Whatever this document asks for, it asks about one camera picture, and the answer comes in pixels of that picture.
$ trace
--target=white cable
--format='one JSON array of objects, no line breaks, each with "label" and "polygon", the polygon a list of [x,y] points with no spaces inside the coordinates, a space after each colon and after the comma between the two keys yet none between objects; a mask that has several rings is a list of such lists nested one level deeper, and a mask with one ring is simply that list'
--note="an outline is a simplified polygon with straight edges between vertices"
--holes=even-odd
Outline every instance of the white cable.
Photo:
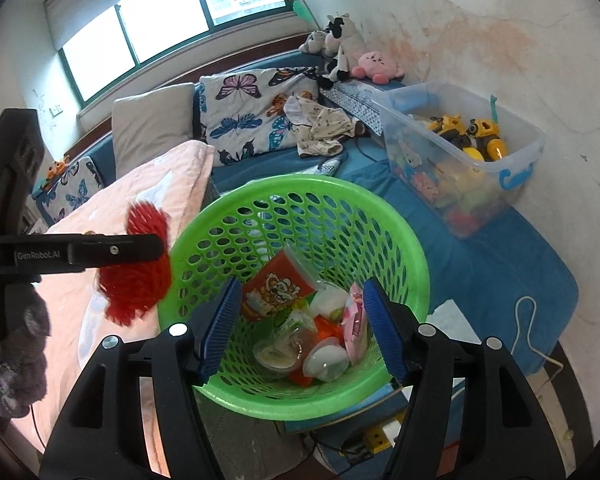
[{"label": "white cable", "polygon": [[[534,392],[534,395],[536,397],[538,397],[540,395],[540,392],[542,392],[542,390],[544,389],[544,387],[547,386],[548,383],[552,382],[556,378],[556,376],[562,370],[564,370],[564,365],[560,361],[551,359],[548,355],[543,354],[541,351],[539,351],[537,348],[535,348],[531,344],[531,329],[534,326],[534,321],[536,320],[536,311],[538,310],[538,304],[536,303],[536,300],[534,300],[534,298],[532,298],[531,296],[523,296],[516,302],[516,307],[514,310],[514,314],[516,317],[516,338],[514,339],[513,345],[511,346],[511,355],[513,355],[513,352],[515,352],[515,350],[516,350],[516,346],[518,344],[518,341],[520,339],[520,334],[522,332],[522,329],[520,328],[520,303],[522,303],[524,300],[531,301],[531,303],[533,304],[533,308],[534,308],[533,312],[531,313],[531,320],[529,321],[529,328],[526,330],[526,344],[529,346],[529,349],[532,352],[534,352],[535,354],[538,354],[541,358],[549,361],[550,363],[552,363],[558,367],[558,369],[553,373],[553,375],[551,377],[547,378],[547,380],[544,383],[542,383],[542,386],[540,386],[540,388],[538,388],[538,391]],[[451,396],[451,402],[453,402],[453,400],[458,395],[460,395],[462,392],[464,392],[464,387],[460,388],[458,391],[456,391],[456,393],[454,393]]]}]

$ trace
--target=blue handle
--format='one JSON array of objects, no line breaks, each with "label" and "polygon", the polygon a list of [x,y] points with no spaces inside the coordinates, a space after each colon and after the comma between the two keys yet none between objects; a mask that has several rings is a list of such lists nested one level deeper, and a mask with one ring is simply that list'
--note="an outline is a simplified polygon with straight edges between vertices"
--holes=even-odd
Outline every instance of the blue handle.
[{"label": "blue handle", "polygon": [[520,171],[520,173],[511,176],[511,172],[509,170],[502,170],[500,172],[500,187],[502,189],[513,189],[515,187],[520,186],[526,179],[528,179],[531,174],[534,172],[534,164],[531,163],[528,168],[524,171]]}]

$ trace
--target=laundry basket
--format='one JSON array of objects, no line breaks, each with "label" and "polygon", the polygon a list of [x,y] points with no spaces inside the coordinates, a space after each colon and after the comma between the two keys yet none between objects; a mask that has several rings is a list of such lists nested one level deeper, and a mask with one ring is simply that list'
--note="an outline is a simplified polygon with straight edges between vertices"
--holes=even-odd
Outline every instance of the laundry basket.
[{"label": "laundry basket", "polygon": [[[246,282],[291,241],[320,275],[343,288],[377,276],[389,297],[423,321],[429,271],[415,234],[385,201],[330,177],[289,175],[247,184],[204,209],[171,250],[173,284],[158,305],[160,327],[186,319],[227,276]],[[263,376],[253,357],[255,325],[237,321],[220,369],[200,392],[234,412],[305,420],[352,406],[390,376],[371,338],[365,357],[336,381],[303,388]]]}]

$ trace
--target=beige clothing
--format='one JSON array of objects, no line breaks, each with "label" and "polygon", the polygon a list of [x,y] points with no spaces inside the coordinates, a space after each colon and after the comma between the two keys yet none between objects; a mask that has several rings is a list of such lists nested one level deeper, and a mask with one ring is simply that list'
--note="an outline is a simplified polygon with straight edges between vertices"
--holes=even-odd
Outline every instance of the beige clothing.
[{"label": "beige clothing", "polygon": [[364,132],[362,122],[352,120],[343,110],[327,108],[303,97],[290,97],[285,113],[292,123],[291,132],[296,136],[300,156],[337,155],[342,151],[341,137],[355,137]]}]

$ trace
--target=red bristles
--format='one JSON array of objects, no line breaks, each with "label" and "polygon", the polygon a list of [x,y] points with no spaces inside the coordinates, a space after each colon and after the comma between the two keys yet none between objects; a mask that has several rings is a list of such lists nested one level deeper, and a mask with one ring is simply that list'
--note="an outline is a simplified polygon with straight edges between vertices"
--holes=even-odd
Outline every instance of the red bristles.
[{"label": "red bristles", "polygon": [[126,220],[129,235],[156,234],[164,242],[164,253],[154,262],[103,267],[99,272],[100,291],[109,299],[107,319],[131,325],[167,295],[171,286],[171,264],[167,250],[168,215],[149,202],[130,206]]}]

